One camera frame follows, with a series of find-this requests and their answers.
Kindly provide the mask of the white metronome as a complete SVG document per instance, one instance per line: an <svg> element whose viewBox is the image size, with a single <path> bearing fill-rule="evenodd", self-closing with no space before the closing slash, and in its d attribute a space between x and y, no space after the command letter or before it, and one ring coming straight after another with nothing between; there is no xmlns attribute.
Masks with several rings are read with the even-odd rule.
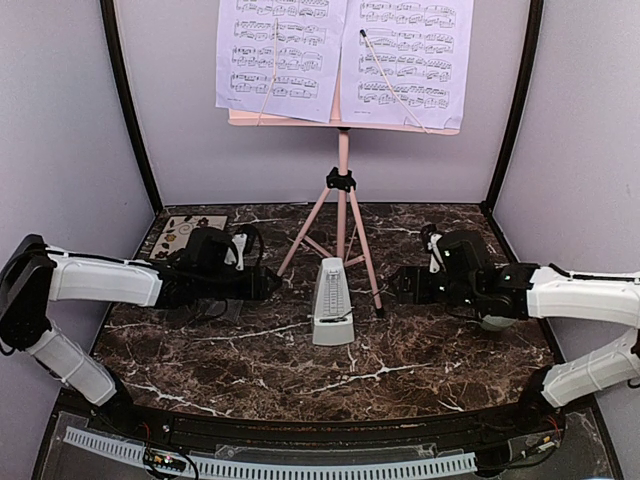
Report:
<svg viewBox="0 0 640 480"><path fill-rule="evenodd" d="M313 299L312 343L340 346L355 339L352 304L343 260L324 258Z"/></svg>

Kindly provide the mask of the pink music stand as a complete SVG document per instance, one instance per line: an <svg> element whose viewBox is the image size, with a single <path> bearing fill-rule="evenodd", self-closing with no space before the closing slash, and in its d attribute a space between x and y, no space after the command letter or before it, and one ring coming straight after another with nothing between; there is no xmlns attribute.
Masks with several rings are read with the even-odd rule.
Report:
<svg viewBox="0 0 640 480"><path fill-rule="evenodd" d="M329 177L328 186L330 189L337 190L338 199L338 220L337 220L337 246L336 255L340 258L347 258L348 251L345 246L346 242L346 220L348 217L358 217L360 214L359 206L356 200L356 192L352 183L352 178L348 169L349 162L349 133L354 128L365 129L382 129L382 130L398 130L405 132L421 132L425 134L443 134L454 135L458 130L421 130L416 127L401 128L394 126L376 125L376 124L359 124L347 123L342 121L340 114L340 80L341 80L341 54L338 69L338 80L336 84L333 107L330 120L327 123L318 123L302 119L289 118L270 114L257 114L252 112L238 111L227 109L230 114L230 120L235 125L273 125L273 126L328 126L334 127L339 132L339 155L340 160L338 166L332 171Z"/></svg>

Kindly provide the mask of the purple sheet music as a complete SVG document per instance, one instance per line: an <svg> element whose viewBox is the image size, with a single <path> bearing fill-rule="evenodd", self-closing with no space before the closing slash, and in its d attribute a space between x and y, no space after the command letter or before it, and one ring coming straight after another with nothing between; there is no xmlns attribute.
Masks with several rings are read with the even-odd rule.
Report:
<svg viewBox="0 0 640 480"><path fill-rule="evenodd" d="M327 123L346 13L335 0L221 1L216 106Z"/></svg>
<svg viewBox="0 0 640 480"><path fill-rule="evenodd" d="M342 121L460 129L473 13L471 1L349 2L341 50Z"/></svg>

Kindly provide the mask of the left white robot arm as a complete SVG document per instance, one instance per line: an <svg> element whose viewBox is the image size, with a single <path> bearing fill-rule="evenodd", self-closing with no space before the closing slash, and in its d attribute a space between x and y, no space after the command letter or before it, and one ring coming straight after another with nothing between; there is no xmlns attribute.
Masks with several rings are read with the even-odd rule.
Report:
<svg viewBox="0 0 640 480"><path fill-rule="evenodd" d="M50 303L86 300L174 309L200 299L263 301L282 281L257 258L264 241L251 226L235 235L191 231L184 247L157 260L126 260L53 247L26 236L1 270L1 352L26 352L78 391L120 436L141 427L140 412L116 374L66 337L47 316Z"/></svg>

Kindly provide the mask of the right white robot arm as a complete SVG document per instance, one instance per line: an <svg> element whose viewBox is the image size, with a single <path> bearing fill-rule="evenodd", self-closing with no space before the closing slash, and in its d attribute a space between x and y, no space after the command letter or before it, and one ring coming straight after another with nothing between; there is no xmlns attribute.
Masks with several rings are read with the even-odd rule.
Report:
<svg viewBox="0 0 640 480"><path fill-rule="evenodd" d="M421 232L426 266L403 266L389 283L401 304L468 307L490 330L518 320L573 318L627 326L618 339L568 363L535 371L510 424L534 432L549 413L575 399L639 376L639 276L563 270L549 264L496 265L475 231Z"/></svg>

